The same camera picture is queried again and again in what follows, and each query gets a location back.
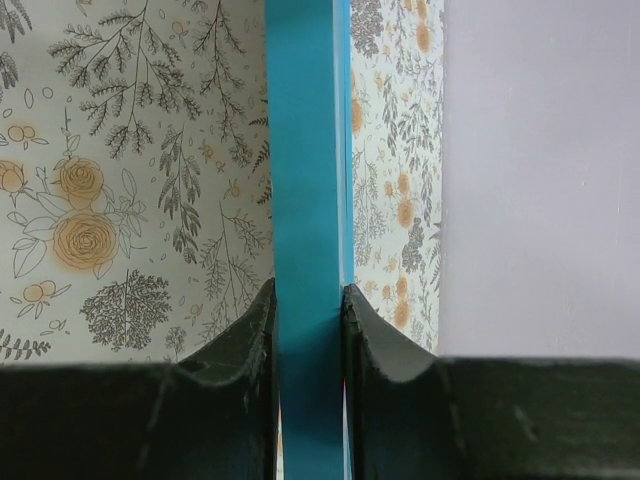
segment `blue strip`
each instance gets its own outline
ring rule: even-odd
[[[351,131],[351,2],[349,0],[338,0],[342,7],[342,29],[340,31],[342,37],[342,64],[343,70],[343,112],[342,130],[345,133],[345,152],[344,152],[344,169],[345,169],[345,275],[346,283],[355,281],[355,257],[354,257],[354,222],[353,222],[353,147],[352,147],[352,131]]]
[[[343,100],[336,102],[334,17],[332,0],[266,4],[287,480],[344,475],[338,315],[353,238],[343,200],[346,139],[336,128]]]

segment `fern illustration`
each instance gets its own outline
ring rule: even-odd
[[[71,86],[85,88],[93,100],[80,103],[92,122],[89,134],[98,135],[117,119],[105,136],[111,158],[121,159],[127,147],[142,154],[154,143],[151,131],[138,118],[137,109],[156,105],[166,113],[183,110],[190,120],[202,114],[193,87],[177,68],[180,56],[156,33],[147,19],[148,0],[137,13],[119,10],[102,18],[100,27],[117,27],[103,37],[98,29],[69,25],[65,39],[51,45],[51,57],[60,59],[57,73]]]
[[[18,67],[11,55],[7,52],[0,53],[0,103],[4,97],[4,91],[13,88],[18,83]]]
[[[11,341],[11,335],[6,334],[4,328],[0,329],[0,354],[4,352],[4,359],[9,360],[13,356],[13,360],[29,360],[35,353],[40,357],[47,353],[51,345],[49,342],[37,342],[35,340],[23,341],[21,338],[16,338]]]
[[[167,349],[172,350],[175,356],[175,361],[180,360],[179,355],[184,351],[184,340],[187,336],[182,327],[171,327],[169,333],[165,337],[165,346]]]
[[[355,260],[356,265],[366,265],[372,251],[371,241],[385,232],[385,221],[378,207],[376,182],[378,172],[375,164],[365,157],[366,149],[353,156],[353,210],[355,215]]]
[[[85,300],[80,313],[89,323],[93,343],[110,345],[114,352],[121,348],[142,350],[149,345],[151,330],[169,320],[168,285],[160,277],[127,270],[122,283],[103,287]]]
[[[9,3],[10,5],[7,6],[7,0],[0,0],[0,30],[9,32],[11,43],[15,43],[16,32],[24,35],[25,25],[29,30],[33,30],[33,25],[22,0],[9,0]]]
[[[442,225],[440,224],[440,222],[434,222],[433,225],[438,230],[436,231],[436,233],[429,237],[429,240],[434,242],[433,249],[431,250],[431,255],[429,256],[429,265],[433,267],[431,285],[433,286],[434,292],[438,294],[440,291],[440,273],[442,270],[442,260],[440,255],[440,246],[442,243]]]
[[[244,120],[246,115],[242,105],[232,98],[232,93],[242,90],[244,80],[231,71],[223,47],[228,46],[232,53],[240,55],[246,52],[231,30],[229,16],[222,0],[218,2],[213,19],[203,18],[199,25],[200,28],[194,33],[193,52],[205,56],[211,63],[211,70],[202,75],[200,93],[205,95],[217,92],[219,95],[222,107],[218,121],[220,138],[223,142],[231,141],[229,152],[232,160],[240,167],[246,167],[253,152],[236,125],[236,122]]]
[[[268,105],[269,102],[267,99],[261,99],[262,103],[264,103],[265,105]],[[259,125],[262,127],[267,127],[269,128],[269,116],[268,115],[263,115],[262,117],[256,118],[255,120],[252,120],[249,122],[249,125]],[[258,152],[258,156],[256,157],[255,162],[253,163],[253,169],[251,170],[251,173],[256,173],[256,170],[258,169],[258,167],[260,165],[262,165],[264,162],[269,162],[271,161],[271,146],[269,144],[269,139],[268,137],[265,138],[262,141],[262,146],[260,147],[260,151]],[[265,185],[264,191],[262,192],[262,195],[260,196],[260,198],[258,199],[258,204],[259,205],[264,205],[267,202],[269,202],[271,200],[271,179],[269,179]]]
[[[258,205],[264,205],[267,202],[269,202],[269,200],[271,200],[271,196],[272,196],[271,179],[269,179],[267,180],[267,184],[264,187],[264,192],[262,192],[262,195],[258,199],[258,202],[257,202]]]
[[[169,212],[171,220],[178,213],[180,223],[173,231],[173,248],[182,253],[185,262],[197,263],[195,237],[201,224],[200,215],[193,205],[201,194],[200,166],[193,155],[185,156],[183,140],[184,125],[179,132],[170,125],[162,142],[160,170],[165,172],[167,179],[160,192],[158,208],[162,208],[164,213]]]
[[[249,307],[253,294],[259,287],[259,278],[253,270],[250,259],[255,259],[259,250],[266,245],[266,237],[260,232],[255,222],[242,215],[240,211],[234,216],[227,216],[220,204],[222,233],[215,240],[209,240],[202,249],[202,268],[207,272],[205,291],[209,300],[218,299],[214,311],[222,315],[225,321],[229,318],[229,305],[237,318],[243,309]],[[230,239],[233,228],[235,239]],[[231,254],[230,245],[239,242],[244,247],[248,258],[241,259]]]

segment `floral wallpaper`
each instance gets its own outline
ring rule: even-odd
[[[273,275],[263,10],[0,0],[0,363],[177,361]]]
[[[351,0],[356,282],[436,350],[444,0]]]

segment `orange flower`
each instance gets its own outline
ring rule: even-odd
[[[22,167],[6,160],[0,161],[0,190],[16,193],[24,187]]]
[[[416,38],[418,40],[418,48],[421,52],[427,53],[431,49],[431,34],[424,23],[418,25],[416,29]]]
[[[401,173],[398,177],[398,190],[400,190],[400,193],[402,193],[403,195],[406,195],[409,193],[409,188],[409,175],[407,175],[406,173]]]
[[[78,213],[56,227],[53,251],[78,270],[103,265],[118,253],[115,228],[104,215]]]
[[[60,169],[60,186],[77,210],[91,205],[100,195],[103,184],[100,166],[86,158],[73,157]]]
[[[409,291],[409,283],[405,277],[400,277],[396,282],[396,292],[398,292],[398,296],[400,298],[404,298],[407,296],[407,292]]]
[[[393,185],[391,185],[391,182],[385,182],[385,184],[384,184],[384,194],[387,197],[393,197]]]
[[[424,21],[427,19],[427,2],[418,0],[418,16]]]
[[[398,328],[404,328],[409,323],[409,316],[411,314],[411,307],[409,306],[409,302],[406,300],[402,300],[398,303],[396,307],[396,311],[393,314],[393,323]]]
[[[398,222],[404,228],[409,228],[413,224],[413,204],[411,200],[405,198],[398,205]]]
[[[357,98],[351,100],[351,129],[353,133],[358,133],[362,130],[364,125],[364,112],[362,111],[362,105]]]

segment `botanical sketch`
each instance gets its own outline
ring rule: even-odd
[[[102,287],[80,309],[93,333],[93,342],[110,345],[115,352],[121,348],[142,350],[149,345],[151,330],[169,321],[168,286],[162,278],[127,270],[122,282]]]
[[[388,321],[438,341],[443,0],[351,1],[356,281]]]
[[[0,0],[0,363],[179,361],[273,270],[264,3],[34,6]]]

